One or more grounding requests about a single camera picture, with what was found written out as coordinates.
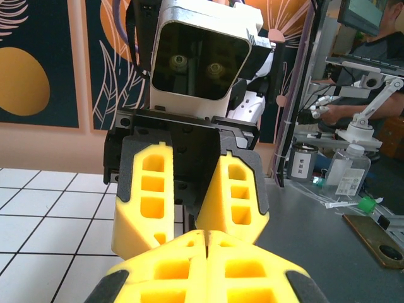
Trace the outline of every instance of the plastic bottle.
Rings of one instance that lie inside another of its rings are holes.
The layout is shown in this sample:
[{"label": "plastic bottle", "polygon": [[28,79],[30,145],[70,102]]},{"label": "plastic bottle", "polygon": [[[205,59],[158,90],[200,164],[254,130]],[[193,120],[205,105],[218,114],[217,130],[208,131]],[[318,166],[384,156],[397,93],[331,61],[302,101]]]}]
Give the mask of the plastic bottle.
[{"label": "plastic bottle", "polygon": [[365,149],[356,144],[335,153],[323,186],[326,196],[336,201],[360,199],[357,195],[371,166],[364,153]]}]

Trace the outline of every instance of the white label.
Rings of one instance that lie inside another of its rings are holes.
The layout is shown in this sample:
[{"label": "white label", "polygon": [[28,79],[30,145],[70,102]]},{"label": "white label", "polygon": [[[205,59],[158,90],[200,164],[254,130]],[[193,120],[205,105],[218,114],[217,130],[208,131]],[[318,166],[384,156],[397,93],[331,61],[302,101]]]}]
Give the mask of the white label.
[{"label": "white label", "polygon": [[295,152],[293,159],[293,166],[291,176],[299,179],[306,179],[310,167],[310,153],[298,153]]},{"label": "white label", "polygon": [[346,169],[335,194],[355,196],[364,173],[364,169]]},{"label": "white label", "polygon": [[327,185],[339,185],[342,175],[346,169],[352,166],[351,160],[336,159],[331,170],[327,174]]}]

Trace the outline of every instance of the person's hand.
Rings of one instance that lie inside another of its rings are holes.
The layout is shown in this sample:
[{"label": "person's hand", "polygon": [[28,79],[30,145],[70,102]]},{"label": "person's hand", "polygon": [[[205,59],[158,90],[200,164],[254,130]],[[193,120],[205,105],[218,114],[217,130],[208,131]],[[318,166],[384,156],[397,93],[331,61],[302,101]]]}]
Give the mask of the person's hand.
[{"label": "person's hand", "polygon": [[343,107],[341,105],[328,104],[328,111],[320,116],[325,124],[334,125],[343,118]]}]

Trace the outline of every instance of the monitor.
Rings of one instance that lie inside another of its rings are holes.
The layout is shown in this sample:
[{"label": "monitor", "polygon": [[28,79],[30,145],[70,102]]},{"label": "monitor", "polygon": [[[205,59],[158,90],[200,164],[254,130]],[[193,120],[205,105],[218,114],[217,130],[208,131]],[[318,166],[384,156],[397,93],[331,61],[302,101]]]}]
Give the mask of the monitor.
[{"label": "monitor", "polygon": [[338,22],[377,36],[388,0],[342,0]]}]

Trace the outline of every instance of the white tiled floor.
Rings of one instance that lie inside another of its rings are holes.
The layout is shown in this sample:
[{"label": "white tiled floor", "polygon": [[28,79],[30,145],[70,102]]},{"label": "white tiled floor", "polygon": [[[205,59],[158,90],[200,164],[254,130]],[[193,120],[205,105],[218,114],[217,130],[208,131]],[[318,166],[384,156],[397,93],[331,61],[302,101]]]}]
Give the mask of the white tiled floor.
[{"label": "white tiled floor", "polygon": [[[116,184],[101,175],[0,169],[0,302],[80,303],[115,264]],[[182,208],[175,206],[175,236]]]}]

